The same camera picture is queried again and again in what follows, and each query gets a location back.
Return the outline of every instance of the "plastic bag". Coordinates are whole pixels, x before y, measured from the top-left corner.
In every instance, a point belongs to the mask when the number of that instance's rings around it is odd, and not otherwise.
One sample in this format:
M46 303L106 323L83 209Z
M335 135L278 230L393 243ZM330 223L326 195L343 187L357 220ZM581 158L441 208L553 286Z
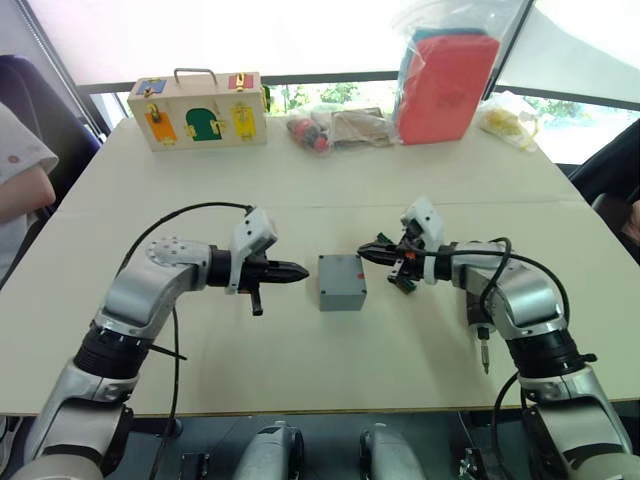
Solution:
M406 144L460 139L521 0L419 2L394 21L408 38L393 121Z
M393 127L378 107L341 109L335 104L322 104L294 111L287 118L287 129L298 145L316 153L393 144Z
M478 127L527 152L538 146L539 118L531 105L511 92L494 94L478 108Z

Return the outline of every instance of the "black cable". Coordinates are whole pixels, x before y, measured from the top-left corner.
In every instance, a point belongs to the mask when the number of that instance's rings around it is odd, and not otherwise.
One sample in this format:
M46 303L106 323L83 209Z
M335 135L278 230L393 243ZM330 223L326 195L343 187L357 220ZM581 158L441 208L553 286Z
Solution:
M491 291L495 288L496 284L498 283L498 279L500 278L500 275L502 275L502 272L504 272L504 269L507 267L507 264L509 263L509 259L511 257L511 240L509 240L507 237L500 237L500 238L491 240L491 242L504 243L504 252L502 252L502 259L500 260L500 264L498 265L498 268L496 268L496 271L491 277L491 280L489 280L489 283L487 283L487 286L484 288L484 290L482 290L482 293L480 294L480 299L478 301L478 303L480 304L480 312L482 313L482 316L484 317L487 323L493 323L493 321L491 320L491 315L489 314L489 311L487 310L487 307L485 305L487 302L487 297L489 296Z
M127 266L127 264L129 263L129 260L131 260L131 257L133 256L134 252L136 251L136 249L140 246L140 244L144 241L145 238L147 238L147 236L149 236L149 234L151 232L153 232L156 228L158 228L160 225L167 223L169 220L176 218L178 215L182 215L185 212L189 212L191 210L196 210L198 208L205 208L205 207L231 207L231 208L241 208L243 209L245 212L247 213L251 213L251 211L253 210L253 207L251 205L242 205L240 203L230 203L230 202L204 202L204 203L196 203L193 205L188 205L186 207L183 207L179 210L175 210L167 215L165 215L164 217L162 217L160 220L158 220L156 223L154 223L153 225L151 225L149 228L147 228L144 232L142 232L140 234L140 236L136 239L135 242L133 242L133 244L131 245L131 247L129 247L129 250L127 251L126 255L124 256L124 258L122 259L122 263L120 264L120 267L118 267L118 273Z
M491 252L487 250L453 250L450 252L446 252L446 251L445 252L427 252L424 250L416 250L416 252L426 257L454 257L459 255L485 255L485 256L491 256L491 257L504 256L504 252ZM562 297L562 310L563 310L564 318L567 321L567 325L568 325L569 317L571 313L569 308L569 296L567 295L567 291L565 290L564 285L562 285L562 282L557 277L557 275L553 273L551 270L549 270L549 268L541 264L540 262L532 260L531 258L527 258L523 255L512 253L510 255L510 258L514 260L520 260L521 262L528 263L529 265L533 265L538 270L541 270L542 272L544 272L551 279L551 281L558 288L558 291L560 292L560 297Z
M491 415L491 449L496 455L496 460L498 461L498 465L504 473L504 476L507 477L507 480L514 480L513 475L507 469L504 464L504 458L502 456L502 450L500 450L500 443L498 442L498 416L500 415L500 407L502 406L502 400L504 400L505 395L511 388L511 386L518 379L518 372L514 373L509 377L509 380L505 382L505 384L500 389L498 396L496 398L496 403L493 405L493 413Z
M176 353L176 356L173 359L173 397L171 399L171 410L169 412L169 418L167 419L167 425L166 427L164 427L162 440L160 440L160 445L158 446L158 450L156 451L156 456L153 460L153 465L151 466L148 480L154 480L156 478L156 475L158 474L160 461L162 460L164 451L169 441L169 435L171 433L171 430L174 428L176 419L176 407L178 406L178 389L180 385L180 336L178 332L178 312L176 311L175 307L173 307L173 309L171 310L171 315L173 316L173 348L175 349Z

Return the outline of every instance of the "white table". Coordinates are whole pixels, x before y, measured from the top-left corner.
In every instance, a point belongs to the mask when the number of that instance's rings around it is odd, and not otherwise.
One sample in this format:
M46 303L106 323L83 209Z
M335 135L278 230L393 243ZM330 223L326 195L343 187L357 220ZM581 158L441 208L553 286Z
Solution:
M115 130L0 293L0 412L39 411L129 244L162 214L207 200L265 207L280 234L270 258L298 262L311 277L263 286L261 318L251 317L246 296L222 289L179 300L189 357L180 414L491 405L514 367L494 336L491 371L482 373L463 295L451 285L421 284L405 296L386 282L387 268L365 263L361 312L317 308L317 255L355 252L379 231L397 239L400 213L423 193L438 206L447 241L506 235L554 270L571 298L580 351L600 358L605 391L640 396L640 269L542 154L471 128L458 143L313 157L279 128L270 124L262 148L163 154L148 150L132 121ZM223 246L240 218L191 212L158 235ZM158 343L170 347L171 338L167 325ZM172 360L150 353L130 402L138 414L168 411L171 375ZM516 393L506 404L518 403Z

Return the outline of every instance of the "gray electrical box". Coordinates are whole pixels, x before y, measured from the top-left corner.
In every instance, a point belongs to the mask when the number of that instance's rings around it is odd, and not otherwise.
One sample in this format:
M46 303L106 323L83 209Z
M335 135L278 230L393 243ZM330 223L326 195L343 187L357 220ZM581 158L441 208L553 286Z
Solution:
M367 284L358 255L320 255L320 310L360 310Z

